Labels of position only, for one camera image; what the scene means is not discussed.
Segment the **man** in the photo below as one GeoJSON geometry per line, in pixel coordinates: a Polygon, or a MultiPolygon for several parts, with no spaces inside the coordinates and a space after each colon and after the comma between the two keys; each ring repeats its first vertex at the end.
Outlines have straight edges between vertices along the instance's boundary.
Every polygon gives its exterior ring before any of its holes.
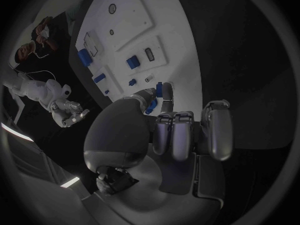
{"type": "MultiPolygon", "coordinates": [[[[76,15],[82,2],[83,0],[80,0],[65,11],[68,34],[70,36],[72,35],[76,15]]],[[[14,60],[17,64],[27,60],[30,54],[35,54],[37,58],[42,59],[59,49],[60,44],[58,44],[57,40],[59,40],[61,35],[57,26],[52,23],[52,19],[53,17],[47,16],[33,29],[31,41],[22,45],[14,55],[14,60]]]]}

